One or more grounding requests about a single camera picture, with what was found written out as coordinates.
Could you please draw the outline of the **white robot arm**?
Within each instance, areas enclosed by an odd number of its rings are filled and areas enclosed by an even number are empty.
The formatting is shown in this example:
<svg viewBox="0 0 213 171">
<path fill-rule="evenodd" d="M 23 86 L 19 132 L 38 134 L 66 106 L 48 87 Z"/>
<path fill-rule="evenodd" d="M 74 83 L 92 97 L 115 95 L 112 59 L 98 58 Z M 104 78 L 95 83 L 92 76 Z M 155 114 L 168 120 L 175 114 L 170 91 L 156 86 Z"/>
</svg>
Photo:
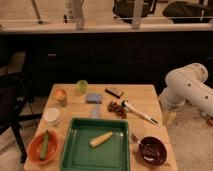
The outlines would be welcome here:
<svg viewBox="0 0 213 171">
<path fill-rule="evenodd" d="M 203 111 L 204 116 L 213 117 L 213 88 L 205 84 L 208 78 L 206 67 L 192 63 L 174 69 L 165 77 L 166 87 L 159 96 L 164 109 L 179 108 L 188 100 Z"/>
</svg>

